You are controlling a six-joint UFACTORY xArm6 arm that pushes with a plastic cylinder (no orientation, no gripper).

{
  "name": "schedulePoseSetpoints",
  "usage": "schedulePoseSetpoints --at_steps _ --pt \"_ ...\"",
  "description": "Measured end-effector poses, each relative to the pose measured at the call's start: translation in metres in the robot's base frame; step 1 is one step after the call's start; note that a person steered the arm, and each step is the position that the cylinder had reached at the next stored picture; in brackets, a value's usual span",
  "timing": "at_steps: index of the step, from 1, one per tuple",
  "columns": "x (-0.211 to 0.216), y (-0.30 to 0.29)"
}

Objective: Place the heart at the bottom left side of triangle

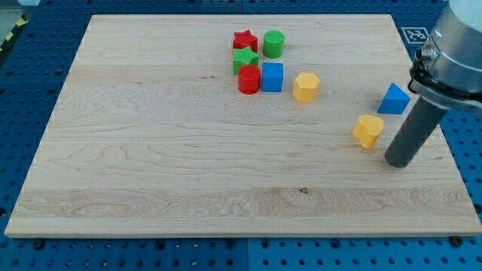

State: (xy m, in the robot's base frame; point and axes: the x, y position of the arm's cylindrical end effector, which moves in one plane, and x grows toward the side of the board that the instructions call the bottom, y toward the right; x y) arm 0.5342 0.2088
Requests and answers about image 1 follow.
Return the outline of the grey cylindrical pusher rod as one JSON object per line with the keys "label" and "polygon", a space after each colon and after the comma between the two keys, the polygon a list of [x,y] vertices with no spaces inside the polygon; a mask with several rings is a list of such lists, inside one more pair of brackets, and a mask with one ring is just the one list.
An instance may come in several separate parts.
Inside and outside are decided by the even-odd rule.
{"label": "grey cylindrical pusher rod", "polygon": [[386,162],[396,168],[408,166],[447,112],[423,97],[418,98],[387,148]]}

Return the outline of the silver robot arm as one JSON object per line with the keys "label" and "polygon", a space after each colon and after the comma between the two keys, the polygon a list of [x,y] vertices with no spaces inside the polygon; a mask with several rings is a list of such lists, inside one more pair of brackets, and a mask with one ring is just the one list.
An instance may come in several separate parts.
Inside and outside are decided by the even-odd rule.
{"label": "silver robot arm", "polygon": [[410,68],[419,98],[385,152],[404,168],[451,109],[481,115],[481,2],[449,1]]}

